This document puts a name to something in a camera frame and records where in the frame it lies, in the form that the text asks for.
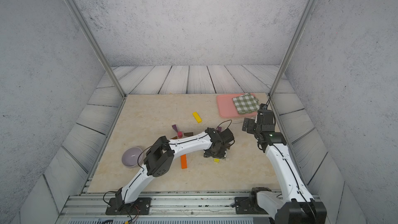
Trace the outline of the purple triangular block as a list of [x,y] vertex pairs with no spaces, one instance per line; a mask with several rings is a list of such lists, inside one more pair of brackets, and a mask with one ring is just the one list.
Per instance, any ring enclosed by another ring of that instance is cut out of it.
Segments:
[[178,132],[178,127],[177,127],[177,125],[175,125],[175,124],[172,125],[172,128],[173,128],[174,131]]

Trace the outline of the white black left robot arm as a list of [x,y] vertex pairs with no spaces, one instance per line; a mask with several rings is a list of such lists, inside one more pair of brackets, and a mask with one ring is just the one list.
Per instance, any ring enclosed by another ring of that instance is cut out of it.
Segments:
[[204,151],[205,158],[223,159],[226,150],[233,144],[234,136],[230,129],[221,132],[207,128],[198,135],[176,140],[168,140],[165,136],[158,138],[148,148],[143,165],[134,178],[116,192],[113,198],[116,210],[120,211],[128,204],[134,203],[154,178],[170,170],[175,159],[200,150]]

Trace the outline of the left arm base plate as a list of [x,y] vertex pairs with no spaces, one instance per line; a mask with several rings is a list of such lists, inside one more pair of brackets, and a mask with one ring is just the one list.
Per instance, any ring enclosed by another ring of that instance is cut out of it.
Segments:
[[120,201],[116,198],[111,198],[105,215],[149,215],[151,200],[151,198],[138,198],[133,203],[119,206]]

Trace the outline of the yellow rectangular block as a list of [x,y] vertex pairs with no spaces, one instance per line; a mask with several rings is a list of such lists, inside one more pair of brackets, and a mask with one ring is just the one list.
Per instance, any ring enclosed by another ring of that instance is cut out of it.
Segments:
[[197,112],[192,113],[192,115],[195,118],[195,120],[197,121],[197,123],[202,122],[202,118],[200,117],[200,115]]

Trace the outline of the green white checkered cloth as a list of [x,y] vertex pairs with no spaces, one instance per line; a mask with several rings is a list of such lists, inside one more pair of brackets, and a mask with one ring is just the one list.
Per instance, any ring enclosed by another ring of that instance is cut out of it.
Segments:
[[251,93],[246,93],[232,99],[240,115],[251,114],[259,109],[259,100]]

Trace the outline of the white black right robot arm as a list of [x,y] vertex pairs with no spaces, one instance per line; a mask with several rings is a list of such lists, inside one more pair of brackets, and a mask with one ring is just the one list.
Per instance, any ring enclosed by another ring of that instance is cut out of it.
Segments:
[[275,224],[324,224],[327,210],[315,201],[306,188],[290,156],[287,142],[275,131],[275,116],[262,104],[256,119],[245,118],[242,130],[253,134],[270,160],[277,176],[282,199],[266,189],[253,189],[251,198],[258,208],[266,211]]

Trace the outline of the lilac ceramic bowl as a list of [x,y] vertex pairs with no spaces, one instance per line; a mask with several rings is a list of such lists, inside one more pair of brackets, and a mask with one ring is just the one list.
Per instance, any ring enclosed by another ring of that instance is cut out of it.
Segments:
[[126,168],[136,168],[143,164],[143,150],[140,147],[134,146],[127,149],[122,157],[121,162]]

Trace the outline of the aluminium front rail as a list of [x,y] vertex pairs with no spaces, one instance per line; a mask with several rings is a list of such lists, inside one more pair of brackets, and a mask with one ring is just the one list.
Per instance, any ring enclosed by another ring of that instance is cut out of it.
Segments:
[[151,198],[149,215],[105,215],[111,194],[84,194],[69,197],[58,224],[154,224],[181,223],[271,223],[267,215],[237,215],[231,207],[235,197],[249,197],[248,191],[143,192]]

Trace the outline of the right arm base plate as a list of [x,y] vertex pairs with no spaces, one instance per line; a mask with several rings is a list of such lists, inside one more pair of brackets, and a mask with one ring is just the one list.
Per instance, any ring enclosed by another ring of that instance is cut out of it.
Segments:
[[257,203],[249,197],[235,197],[231,205],[237,215],[267,215],[268,213],[260,208]]

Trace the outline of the orange rectangular block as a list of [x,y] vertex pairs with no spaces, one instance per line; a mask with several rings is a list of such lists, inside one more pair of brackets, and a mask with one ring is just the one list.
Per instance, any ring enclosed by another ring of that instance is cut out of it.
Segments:
[[181,162],[181,168],[182,169],[186,169],[188,167],[187,166],[187,157],[186,157],[186,155],[182,155],[180,157],[180,162]]

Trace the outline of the pink plastic tray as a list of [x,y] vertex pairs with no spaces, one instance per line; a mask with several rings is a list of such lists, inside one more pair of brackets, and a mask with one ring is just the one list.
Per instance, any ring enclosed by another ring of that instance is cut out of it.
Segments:
[[244,95],[243,93],[220,94],[216,97],[218,112],[222,118],[255,117],[256,112],[250,114],[239,114],[233,103],[233,98]]

